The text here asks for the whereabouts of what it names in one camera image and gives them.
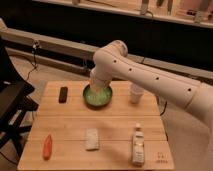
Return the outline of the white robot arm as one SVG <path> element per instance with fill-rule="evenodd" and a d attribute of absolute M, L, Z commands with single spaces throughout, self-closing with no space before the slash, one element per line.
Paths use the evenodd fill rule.
<path fill-rule="evenodd" d="M 172 102 L 213 131 L 213 86 L 133 62 L 127 53 L 127 46 L 119 40 L 94 53 L 95 67 L 90 73 L 93 91 L 107 87 L 113 77 L 122 78 Z"/>

